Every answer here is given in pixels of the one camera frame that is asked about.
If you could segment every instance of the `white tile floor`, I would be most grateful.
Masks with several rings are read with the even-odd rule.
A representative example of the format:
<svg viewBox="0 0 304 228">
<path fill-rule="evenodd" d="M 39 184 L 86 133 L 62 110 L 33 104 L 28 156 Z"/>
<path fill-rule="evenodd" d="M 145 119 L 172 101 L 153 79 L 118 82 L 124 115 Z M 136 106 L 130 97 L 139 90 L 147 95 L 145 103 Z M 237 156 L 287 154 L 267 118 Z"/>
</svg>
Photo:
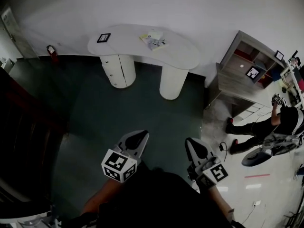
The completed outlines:
<svg viewBox="0 0 304 228">
<path fill-rule="evenodd" d="M 224 141 L 228 148 L 237 138 L 240 143 L 250 136 L 233 136 L 224 132 L 226 119 L 230 116 L 229 107 L 217 100 L 210 109 L 204 111 L 201 139 L 209 143 L 216 154 L 224 161 L 226 152 L 219 151 L 219 143 Z M 267 119 L 271 114 L 261 117 Z M 302 177 L 294 180 L 294 173 L 304 163 L 304 151 L 296 150 L 272 157 L 255 166 L 242 166 L 241 161 L 247 154 L 227 154 L 224 166 L 229 176 L 217 187 L 223 198 L 235 209 L 235 220 L 242 223 L 253 209 L 253 203 L 260 200 L 249 219 L 246 228 L 279 228 L 286 223 L 283 215 L 296 213 L 303 193 Z M 245 176 L 270 174 L 269 176 L 245 178 Z"/>
</svg>

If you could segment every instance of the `door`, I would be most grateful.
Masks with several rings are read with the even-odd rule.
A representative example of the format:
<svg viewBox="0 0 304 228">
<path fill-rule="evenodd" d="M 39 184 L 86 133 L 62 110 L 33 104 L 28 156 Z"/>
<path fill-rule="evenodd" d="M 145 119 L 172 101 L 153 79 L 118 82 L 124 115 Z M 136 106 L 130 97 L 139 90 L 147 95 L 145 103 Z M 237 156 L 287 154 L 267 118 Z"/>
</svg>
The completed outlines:
<svg viewBox="0 0 304 228">
<path fill-rule="evenodd" d="M 32 46 L 28 43 L 19 28 L 10 7 L 5 7 L 1 13 L 1 19 L 5 26 L 10 39 L 14 42 L 17 49 L 24 58 L 37 58 L 37 54 L 34 52 Z"/>
</svg>

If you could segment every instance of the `dark green floor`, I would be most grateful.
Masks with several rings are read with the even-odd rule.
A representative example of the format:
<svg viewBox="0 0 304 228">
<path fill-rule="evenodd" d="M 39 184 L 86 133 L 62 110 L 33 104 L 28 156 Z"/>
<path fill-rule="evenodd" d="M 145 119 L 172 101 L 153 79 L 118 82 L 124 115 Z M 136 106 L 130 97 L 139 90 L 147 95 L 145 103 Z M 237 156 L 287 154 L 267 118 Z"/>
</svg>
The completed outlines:
<svg viewBox="0 0 304 228">
<path fill-rule="evenodd" d="M 20 71 L 14 70 L 12 76 Z M 79 214 L 106 181 L 101 168 L 106 151 L 134 130 L 150 133 L 142 157 L 149 168 L 161 167 L 187 180 L 184 141 L 200 136 L 204 77 L 188 74 L 180 96 L 168 101 L 159 93 L 161 72 L 161 67 L 136 64 L 134 84 L 116 89 L 98 61 L 74 61 L 64 69 L 47 63 L 40 76 L 44 79 L 37 80 L 38 92 L 33 83 L 23 82 L 46 104 L 70 116 L 70 134 L 61 144 L 53 180 L 53 200 L 61 215 Z"/>
</svg>

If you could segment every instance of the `cable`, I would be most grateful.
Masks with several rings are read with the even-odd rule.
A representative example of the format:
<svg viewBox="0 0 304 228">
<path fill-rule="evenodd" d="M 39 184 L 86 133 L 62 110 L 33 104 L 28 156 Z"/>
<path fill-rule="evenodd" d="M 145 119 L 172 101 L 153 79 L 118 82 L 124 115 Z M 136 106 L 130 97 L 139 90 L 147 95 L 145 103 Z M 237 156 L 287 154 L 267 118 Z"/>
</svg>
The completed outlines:
<svg viewBox="0 0 304 228">
<path fill-rule="evenodd" d="M 250 214 L 248 215 L 248 217 L 247 217 L 247 219 L 242 223 L 242 225 L 248 220 L 248 218 L 249 218 L 249 216 L 252 214 L 252 212 L 255 210 L 255 205 L 253 206 L 253 209 L 252 209 L 252 211 L 250 212 Z"/>
<path fill-rule="evenodd" d="M 224 162 L 225 162 L 226 157 L 227 157 L 228 150 L 227 150 L 227 144 L 226 144 L 225 142 L 221 142 L 221 143 L 220 143 L 220 145 L 221 145 L 222 143 L 224 143 L 224 144 L 225 144 L 225 146 L 226 146 L 226 150 L 225 150 L 225 151 L 226 151 L 226 155 L 225 155 L 225 159 L 224 159 Z"/>
</svg>

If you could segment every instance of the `shoe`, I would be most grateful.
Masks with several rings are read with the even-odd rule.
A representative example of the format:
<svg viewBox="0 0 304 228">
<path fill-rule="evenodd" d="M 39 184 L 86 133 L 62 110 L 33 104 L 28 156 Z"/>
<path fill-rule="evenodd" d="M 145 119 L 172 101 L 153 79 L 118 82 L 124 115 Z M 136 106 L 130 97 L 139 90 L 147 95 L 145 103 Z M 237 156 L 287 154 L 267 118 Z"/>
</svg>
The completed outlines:
<svg viewBox="0 0 304 228">
<path fill-rule="evenodd" d="M 230 149 L 229 149 L 229 153 L 230 153 L 230 154 L 236 154 L 236 153 L 237 153 L 237 150 L 236 150 L 237 145 L 238 145 L 238 140 L 235 139 L 235 140 L 232 142 L 232 145 L 231 145 L 231 147 L 230 147 Z"/>
<path fill-rule="evenodd" d="M 225 132 L 226 133 L 231 133 L 230 127 L 233 126 L 233 118 L 228 118 L 227 119 L 227 125 L 226 125 L 226 129 Z"/>
</svg>

